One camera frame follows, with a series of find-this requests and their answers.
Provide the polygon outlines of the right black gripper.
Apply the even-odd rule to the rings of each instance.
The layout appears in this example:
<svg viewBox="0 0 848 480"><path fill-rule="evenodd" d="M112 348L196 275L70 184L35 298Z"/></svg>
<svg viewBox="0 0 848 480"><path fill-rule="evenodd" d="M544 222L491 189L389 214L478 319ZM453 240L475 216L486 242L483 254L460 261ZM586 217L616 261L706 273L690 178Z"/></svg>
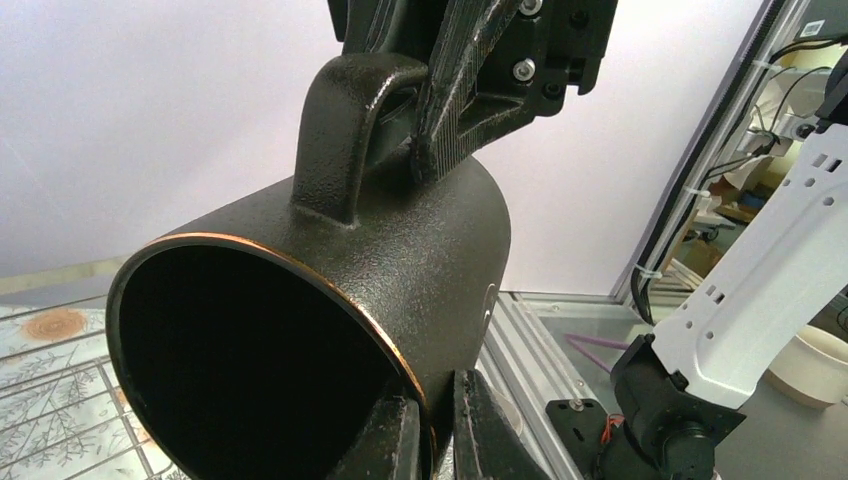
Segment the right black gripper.
<svg viewBox="0 0 848 480"><path fill-rule="evenodd" d="M396 53L427 65L413 129L420 184L558 114L567 87L597 82L615 1L353 0L328 4L342 54Z"/></svg>

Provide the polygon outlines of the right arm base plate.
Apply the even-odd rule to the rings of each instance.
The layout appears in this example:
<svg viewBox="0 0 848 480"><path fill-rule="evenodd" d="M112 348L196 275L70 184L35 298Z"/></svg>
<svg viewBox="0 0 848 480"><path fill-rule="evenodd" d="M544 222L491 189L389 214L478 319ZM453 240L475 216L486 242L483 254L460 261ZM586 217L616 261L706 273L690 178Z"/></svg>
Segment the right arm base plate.
<svg viewBox="0 0 848 480"><path fill-rule="evenodd" d="M551 400L546 415L583 479L602 479L599 458L609 413L590 398Z"/></svg>

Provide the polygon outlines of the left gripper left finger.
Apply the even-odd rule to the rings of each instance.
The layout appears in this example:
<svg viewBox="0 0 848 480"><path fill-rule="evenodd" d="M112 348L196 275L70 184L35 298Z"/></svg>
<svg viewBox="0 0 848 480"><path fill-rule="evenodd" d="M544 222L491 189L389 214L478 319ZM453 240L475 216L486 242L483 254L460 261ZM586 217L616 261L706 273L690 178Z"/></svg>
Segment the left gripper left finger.
<svg viewBox="0 0 848 480"><path fill-rule="evenodd" d="M378 400L328 479L420 479L420 414L408 398Z"/></svg>

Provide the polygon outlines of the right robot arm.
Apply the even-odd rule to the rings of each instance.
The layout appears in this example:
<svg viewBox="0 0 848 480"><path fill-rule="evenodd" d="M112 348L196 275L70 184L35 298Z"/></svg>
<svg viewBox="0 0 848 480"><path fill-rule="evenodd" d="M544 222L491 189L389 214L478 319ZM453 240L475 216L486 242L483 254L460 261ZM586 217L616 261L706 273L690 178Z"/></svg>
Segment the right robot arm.
<svg viewBox="0 0 848 480"><path fill-rule="evenodd" d="M595 85L612 1L333 1L348 53L421 60L410 167L435 183L481 147ZM670 317L625 347L610 378L617 415L598 439L566 438L590 479L710 479L715 449L784 348L847 280L826 247L847 236L847 63L829 69L798 165L722 265Z"/></svg>

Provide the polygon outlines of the black speckled mug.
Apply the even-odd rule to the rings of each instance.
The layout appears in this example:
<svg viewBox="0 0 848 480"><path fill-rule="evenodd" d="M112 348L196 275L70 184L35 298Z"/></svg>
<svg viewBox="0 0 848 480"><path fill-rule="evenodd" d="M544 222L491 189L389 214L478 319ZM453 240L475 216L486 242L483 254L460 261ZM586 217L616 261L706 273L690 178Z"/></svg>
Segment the black speckled mug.
<svg viewBox="0 0 848 480"><path fill-rule="evenodd" d="M452 430L453 374L478 358L511 243L496 181L468 158L412 174L377 124L424 63L342 55L315 77L295 173L150 242L106 306L120 387L193 479L324 479L375 403L418 414L419 477Z"/></svg>

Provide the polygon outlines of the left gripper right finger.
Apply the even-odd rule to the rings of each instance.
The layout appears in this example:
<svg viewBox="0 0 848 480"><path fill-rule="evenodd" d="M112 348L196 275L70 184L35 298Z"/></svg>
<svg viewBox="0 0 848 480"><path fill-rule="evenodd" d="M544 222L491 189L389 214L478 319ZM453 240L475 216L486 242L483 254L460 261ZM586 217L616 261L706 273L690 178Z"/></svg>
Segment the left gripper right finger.
<svg viewBox="0 0 848 480"><path fill-rule="evenodd" d="M456 479L547 479L476 369L453 378L453 464Z"/></svg>

